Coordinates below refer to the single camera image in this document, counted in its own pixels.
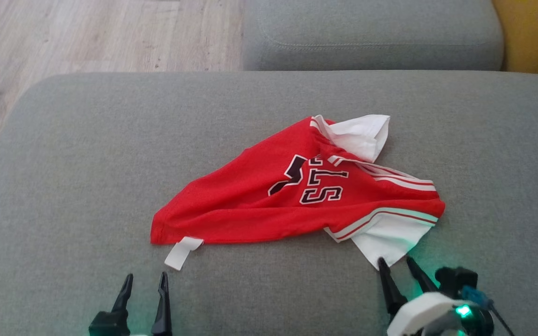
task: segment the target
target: cable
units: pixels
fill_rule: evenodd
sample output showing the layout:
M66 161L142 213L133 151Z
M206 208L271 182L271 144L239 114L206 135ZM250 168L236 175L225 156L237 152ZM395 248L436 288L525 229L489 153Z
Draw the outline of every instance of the cable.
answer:
M510 336L516 336L514 334L514 332L512 332L512 330L510 330L510 327L508 327L508 324L506 324L506 321L504 321L502 319L502 316L499 315L499 311L497 311L497 309L495 309L495 307L493 306L493 301L491 301L491 303L489 304L489 309L491 311L493 311L493 314L497 317L497 319L499 320L499 322L501 322L501 324L503 325L504 328L506 328L508 334L510 334Z

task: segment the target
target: blue connector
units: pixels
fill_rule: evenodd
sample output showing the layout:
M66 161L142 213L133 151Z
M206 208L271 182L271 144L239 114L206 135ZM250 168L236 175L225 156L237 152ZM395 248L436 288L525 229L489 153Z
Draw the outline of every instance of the blue connector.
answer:
M462 299L472 301L485 310L489 310L493 306L493 300L489 299L484 292L470 286L462 287Z

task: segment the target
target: gray couch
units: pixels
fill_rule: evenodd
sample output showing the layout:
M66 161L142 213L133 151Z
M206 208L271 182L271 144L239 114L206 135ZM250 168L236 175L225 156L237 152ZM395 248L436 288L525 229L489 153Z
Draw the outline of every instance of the gray couch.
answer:
M446 213L410 254L466 266L538 335L538 75L464 71L90 74L30 89L0 135L0 335L83 335L135 276L148 330L169 247L152 215L307 115L391 115L380 164L433 179ZM393 276L418 287L403 263ZM382 335L376 270L324 232L204 245L170 271L175 335Z
M247 0L246 70L499 70L491 0Z

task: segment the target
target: white tag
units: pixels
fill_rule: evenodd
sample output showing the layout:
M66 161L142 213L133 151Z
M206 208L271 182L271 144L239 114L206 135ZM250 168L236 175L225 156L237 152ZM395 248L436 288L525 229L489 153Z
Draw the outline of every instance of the white tag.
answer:
M190 251L198 249L202 243L202 239L192 237L182 238L182 240L175 244L171 251L169 251L169 254L165 258L165 264L178 271L181 270Z

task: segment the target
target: seam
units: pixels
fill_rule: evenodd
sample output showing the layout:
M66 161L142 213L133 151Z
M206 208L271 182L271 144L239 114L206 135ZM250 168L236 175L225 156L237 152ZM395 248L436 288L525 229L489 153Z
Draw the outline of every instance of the seam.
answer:
M261 34L265 34L261 28L261 21L259 20L258 11L256 11L255 13L254 21L256 23L257 29L261 32ZM264 45L266 43L265 40L261 41L261 57L259 57L259 64L261 66L263 66L263 59L265 58L265 55L267 54L267 48Z
M262 21L259 18L263 5L260 5L260 8L255 13L255 18L257 21L257 26L263 35L263 37L269 42L273 43L275 46L282 49L370 49L370 48L387 48L387 47L481 47L483 45L491 44L492 41L476 43L476 44L451 44L451 43L431 43L431 44L415 44L415 43L389 43L389 42L376 42L376 43L335 43L335 44L297 44L297 43L286 43L275 40L271 38L265 27L263 27Z

